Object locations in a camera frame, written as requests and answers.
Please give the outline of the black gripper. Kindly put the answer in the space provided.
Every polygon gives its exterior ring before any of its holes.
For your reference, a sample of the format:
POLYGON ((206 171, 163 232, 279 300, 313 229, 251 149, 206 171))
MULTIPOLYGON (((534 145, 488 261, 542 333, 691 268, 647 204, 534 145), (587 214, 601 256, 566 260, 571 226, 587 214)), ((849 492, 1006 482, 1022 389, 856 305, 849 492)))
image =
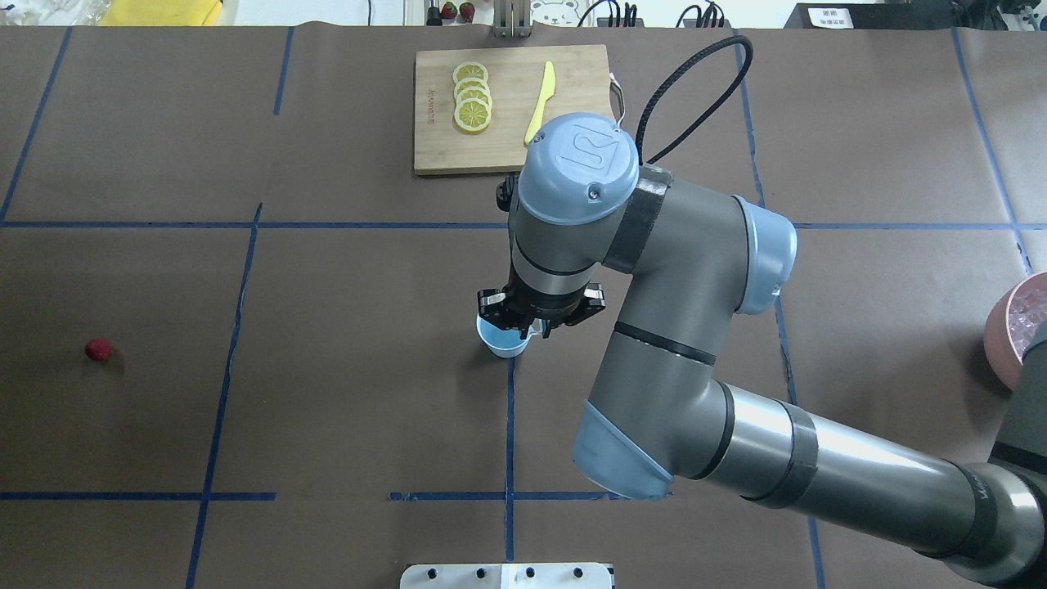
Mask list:
POLYGON ((576 326, 606 309, 603 286, 587 284, 569 294, 547 294, 526 284, 478 291, 478 316, 502 330, 516 329, 519 338, 549 339, 554 329, 576 326))

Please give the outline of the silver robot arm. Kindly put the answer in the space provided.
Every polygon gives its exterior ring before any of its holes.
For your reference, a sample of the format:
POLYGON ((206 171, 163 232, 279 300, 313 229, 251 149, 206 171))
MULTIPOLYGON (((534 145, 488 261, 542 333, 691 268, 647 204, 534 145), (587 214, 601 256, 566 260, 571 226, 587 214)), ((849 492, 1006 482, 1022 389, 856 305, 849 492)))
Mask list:
POLYGON ((988 462, 956 465, 714 377, 730 320, 765 312, 798 249, 786 217, 642 164, 631 135, 595 113, 538 129, 498 192, 508 284, 478 316, 526 335, 605 307, 598 266, 631 287, 573 443, 591 481, 633 500, 674 478, 733 489, 908 546, 988 587, 1045 585, 1045 329, 1023 358, 988 462))

